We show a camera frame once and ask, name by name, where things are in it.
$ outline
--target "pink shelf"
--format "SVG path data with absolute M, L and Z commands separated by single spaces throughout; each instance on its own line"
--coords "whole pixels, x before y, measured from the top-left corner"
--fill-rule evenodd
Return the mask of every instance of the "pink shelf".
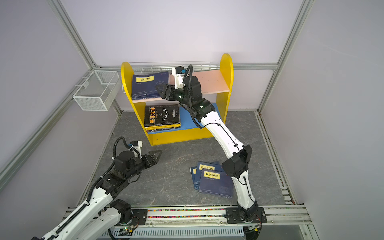
M 227 83 L 225 82 L 220 70 L 211 70 L 193 73 L 201 84 L 201 92 L 203 94 L 225 93 L 229 92 Z M 170 75 L 169 84 L 175 84 L 175 78 Z M 162 98 L 149 98 L 141 100 L 133 100 L 133 103 L 150 102 L 161 100 Z

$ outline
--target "table surface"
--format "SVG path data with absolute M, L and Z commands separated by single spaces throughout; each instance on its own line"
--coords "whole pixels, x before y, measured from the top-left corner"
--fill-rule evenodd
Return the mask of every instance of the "table surface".
M 264 139 L 261 135 L 256 116 L 253 111 L 229 111 L 225 124 L 244 145 L 252 147 L 249 163 L 249 181 L 252 193 L 259 205 L 285 204 L 278 180 Z M 134 112 L 123 112 L 121 118 L 108 141 L 104 154 L 97 166 L 95 181 L 112 163 L 112 147 L 115 140 L 123 136 L 127 142 L 139 140 L 143 142 L 142 154 L 150 150 L 162 150 L 159 163 L 142 171 L 140 179 L 126 187 L 118 198 L 135 206 L 150 205 L 236 205 L 237 196 L 234 190 L 232 199 L 194 190 L 190 175 L 190 167 L 198 161 L 223 163 L 226 160 L 224 151 L 215 138 L 198 139 L 151 146 Z M 120 141 L 116 153 L 125 151 Z

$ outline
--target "bookshelf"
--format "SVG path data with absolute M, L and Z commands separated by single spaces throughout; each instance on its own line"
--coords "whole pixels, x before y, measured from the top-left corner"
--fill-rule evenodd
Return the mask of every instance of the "bookshelf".
M 132 92 L 132 76 L 134 72 L 132 66 L 128 62 L 123 62 L 121 65 L 121 79 L 124 90 L 127 94 L 129 102 L 132 105 L 133 110 L 146 134 L 149 143 L 154 145 L 167 144 L 173 142 L 182 142 L 195 139 L 202 139 L 207 137 L 213 137 L 208 129 L 199 129 L 192 122 L 189 113 L 180 108 L 180 122 L 181 128 L 168 131 L 147 133 L 144 128 L 144 112 L 147 102 L 159 100 L 154 99 L 142 99 L 133 101 L 131 98 Z M 201 91 L 205 94 L 217 93 L 215 106 L 216 110 L 220 114 L 223 122 L 227 118 L 229 100 L 231 97 L 232 85 L 233 85 L 233 63 L 231 56 L 228 53 L 224 53 L 220 61 L 219 70 L 202 71 L 193 73 L 201 84 Z M 173 84 L 174 79 L 171 75 L 170 83 Z

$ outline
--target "blue book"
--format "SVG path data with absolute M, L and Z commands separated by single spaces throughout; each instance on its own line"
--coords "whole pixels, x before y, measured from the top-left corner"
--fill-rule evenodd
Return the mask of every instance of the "blue book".
M 218 161 L 211 162 L 212 164 L 219 164 Z M 190 167 L 189 170 L 191 171 L 191 176 L 192 176 L 192 182 L 195 190 L 199 189 L 199 184 L 195 183 L 195 176 L 196 176 L 196 169 L 197 167 Z
M 169 83 L 169 73 L 153 73 L 149 75 L 133 75 L 132 77 L 132 92 L 133 100 L 146 99 L 146 98 L 159 98 L 160 94 L 157 92 L 155 86 L 158 84 Z
M 233 197 L 233 182 L 225 172 L 203 169 L 199 192 L 221 197 Z
M 224 172 L 223 167 L 220 164 L 197 162 L 197 169 L 196 169 L 196 176 L 195 176 L 194 183 L 200 184 L 201 172 L 203 169 Z

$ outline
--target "yellow bookshelf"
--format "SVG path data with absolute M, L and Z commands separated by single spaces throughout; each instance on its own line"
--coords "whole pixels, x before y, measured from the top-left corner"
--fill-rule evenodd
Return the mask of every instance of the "yellow bookshelf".
M 132 105 L 133 110 L 141 124 L 141 127 L 146 134 L 150 144 L 160 145 L 172 142 L 182 142 L 195 139 L 202 139 L 207 137 L 213 137 L 208 129 L 193 128 L 193 129 L 181 129 L 169 132 L 159 132 L 148 134 L 144 128 L 144 112 L 147 102 L 157 99 L 143 99 L 139 101 L 132 101 L 132 76 L 134 75 L 131 65 L 127 62 L 123 62 L 121 65 L 121 80 L 124 86 L 125 93 Z M 231 56 L 228 53 L 224 53 L 220 61 L 219 70 L 202 71 L 193 73 L 201 84 L 202 93 L 210 94 L 217 93 L 216 105 L 223 122 L 227 118 L 229 100 L 232 92 L 233 85 L 233 63 Z

